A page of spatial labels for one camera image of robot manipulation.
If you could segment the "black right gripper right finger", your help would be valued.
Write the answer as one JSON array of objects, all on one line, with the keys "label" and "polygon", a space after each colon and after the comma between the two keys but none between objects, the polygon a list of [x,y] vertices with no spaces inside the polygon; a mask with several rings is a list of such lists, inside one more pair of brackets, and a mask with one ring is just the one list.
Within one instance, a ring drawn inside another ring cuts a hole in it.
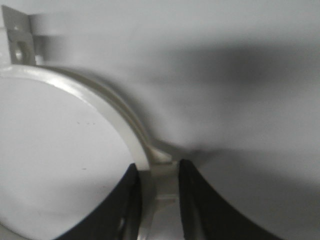
[{"label": "black right gripper right finger", "polygon": [[186,240],[278,240],[222,198],[192,161],[179,162],[179,206]]}]

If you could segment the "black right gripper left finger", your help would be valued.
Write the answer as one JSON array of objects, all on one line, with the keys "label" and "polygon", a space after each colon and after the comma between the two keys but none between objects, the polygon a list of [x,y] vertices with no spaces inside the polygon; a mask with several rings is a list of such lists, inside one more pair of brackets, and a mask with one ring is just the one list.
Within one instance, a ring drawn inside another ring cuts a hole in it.
[{"label": "black right gripper left finger", "polygon": [[132,163],[104,201],[57,239],[136,240],[141,215],[141,181],[136,165]]}]

